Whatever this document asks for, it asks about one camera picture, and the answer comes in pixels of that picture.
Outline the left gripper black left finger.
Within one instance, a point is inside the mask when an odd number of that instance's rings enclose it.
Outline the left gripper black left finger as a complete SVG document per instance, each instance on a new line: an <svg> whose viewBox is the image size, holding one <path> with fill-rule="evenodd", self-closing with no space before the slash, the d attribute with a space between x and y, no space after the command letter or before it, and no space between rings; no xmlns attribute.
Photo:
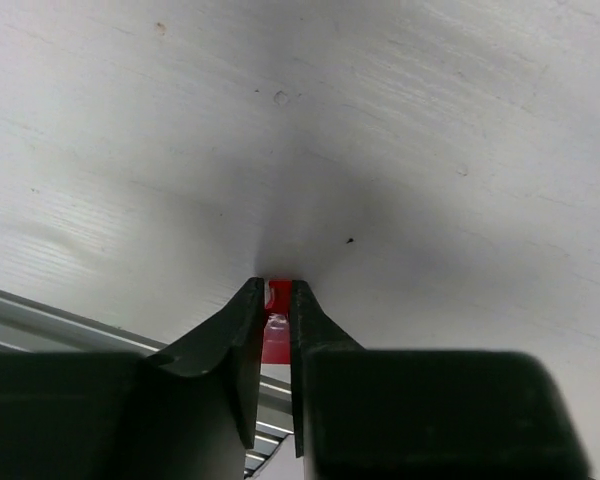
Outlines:
<svg viewBox="0 0 600 480"><path fill-rule="evenodd" d="M238 479L253 446L264 282L150 356L0 353L0 479Z"/></svg>

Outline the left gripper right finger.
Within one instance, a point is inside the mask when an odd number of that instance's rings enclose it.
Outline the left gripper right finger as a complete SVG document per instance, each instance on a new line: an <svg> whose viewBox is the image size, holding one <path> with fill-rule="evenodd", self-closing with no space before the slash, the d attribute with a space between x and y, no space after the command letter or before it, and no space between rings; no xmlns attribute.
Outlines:
<svg viewBox="0 0 600 480"><path fill-rule="evenodd" d="M586 479L562 395L511 351L372 350L291 285L295 450L309 479Z"/></svg>

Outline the red cone lego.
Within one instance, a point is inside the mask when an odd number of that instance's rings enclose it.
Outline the red cone lego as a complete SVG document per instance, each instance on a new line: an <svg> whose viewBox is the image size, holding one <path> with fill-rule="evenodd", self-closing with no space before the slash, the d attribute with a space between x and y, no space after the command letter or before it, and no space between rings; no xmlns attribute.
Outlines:
<svg viewBox="0 0 600 480"><path fill-rule="evenodd" d="M265 328L261 361L266 365L291 363L290 322L292 282L275 279L265 283Z"/></svg>

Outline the aluminium table frame rail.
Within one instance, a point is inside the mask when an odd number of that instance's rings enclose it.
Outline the aluminium table frame rail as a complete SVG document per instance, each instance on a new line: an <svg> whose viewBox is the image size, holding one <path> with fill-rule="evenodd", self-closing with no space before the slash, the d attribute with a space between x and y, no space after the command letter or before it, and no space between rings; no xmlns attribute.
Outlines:
<svg viewBox="0 0 600 480"><path fill-rule="evenodd" d="M164 348L156 340L0 290L0 351L126 351L149 356ZM290 367L263 365L255 444L247 451L244 476L259 474L293 434Z"/></svg>

